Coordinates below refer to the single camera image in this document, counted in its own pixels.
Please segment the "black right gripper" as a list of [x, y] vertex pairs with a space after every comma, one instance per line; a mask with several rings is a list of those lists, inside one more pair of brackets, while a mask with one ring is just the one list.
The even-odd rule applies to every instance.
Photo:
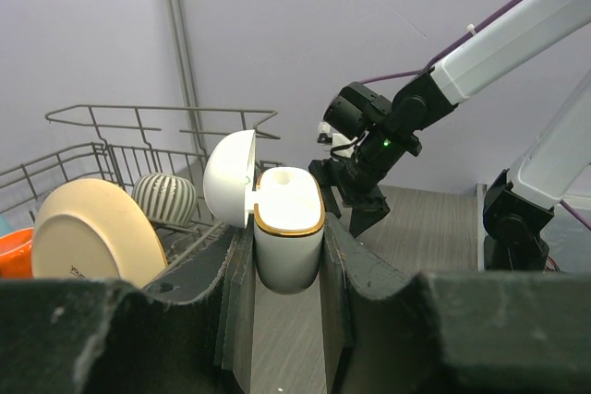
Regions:
[[333, 158], [313, 160], [308, 166], [320, 186], [326, 213], [342, 218], [332, 190], [334, 187], [339, 191], [343, 205], [352, 209], [348, 231], [353, 237], [358, 237], [390, 212], [378, 186], [390, 169], [390, 155], [365, 154], [354, 154], [346, 161]]

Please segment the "white earbud charging case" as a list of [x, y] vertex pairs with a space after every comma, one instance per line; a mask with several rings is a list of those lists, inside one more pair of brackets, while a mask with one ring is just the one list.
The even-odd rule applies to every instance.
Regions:
[[255, 174], [256, 133], [224, 137], [203, 176], [208, 209], [236, 228], [253, 222], [259, 278], [271, 291], [292, 295], [316, 279], [326, 211], [320, 186], [308, 171], [271, 167]]

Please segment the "light blue mug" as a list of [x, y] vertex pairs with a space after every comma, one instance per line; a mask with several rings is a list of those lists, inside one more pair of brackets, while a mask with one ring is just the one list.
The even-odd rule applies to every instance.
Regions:
[[12, 224], [3, 216], [0, 216], [0, 237], [14, 232]]

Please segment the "striped ceramic bowl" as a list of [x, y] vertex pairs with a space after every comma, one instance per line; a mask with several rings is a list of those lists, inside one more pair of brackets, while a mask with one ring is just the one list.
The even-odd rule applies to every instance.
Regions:
[[131, 196], [150, 222], [174, 227], [189, 224], [198, 201], [197, 190], [189, 180], [168, 173], [141, 176]]

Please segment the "orange mug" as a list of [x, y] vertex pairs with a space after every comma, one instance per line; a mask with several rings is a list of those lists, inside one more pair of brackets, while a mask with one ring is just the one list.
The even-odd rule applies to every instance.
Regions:
[[31, 249], [33, 228], [7, 233], [1, 237], [1, 278], [32, 278]]

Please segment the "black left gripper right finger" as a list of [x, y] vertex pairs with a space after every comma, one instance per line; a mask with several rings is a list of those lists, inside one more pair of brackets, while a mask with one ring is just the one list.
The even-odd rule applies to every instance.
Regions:
[[590, 279], [407, 276], [328, 215], [320, 306], [330, 393], [586, 393]]

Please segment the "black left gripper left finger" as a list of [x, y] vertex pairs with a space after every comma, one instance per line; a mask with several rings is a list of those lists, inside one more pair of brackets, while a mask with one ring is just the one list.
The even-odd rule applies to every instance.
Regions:
[[219, 238], [143, 289], [118, 280], [4, 280], [5, 393], [247, 393], [254, 235]]

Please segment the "beige plate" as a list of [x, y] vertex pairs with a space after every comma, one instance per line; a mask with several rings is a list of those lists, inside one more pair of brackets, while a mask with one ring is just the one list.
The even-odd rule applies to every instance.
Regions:
[[119, 279], [138, 288], [166, 269], [162, 244], [144, 212], [119, 186], [77, 179], [42, 203], [33, 227], [37, 279]]

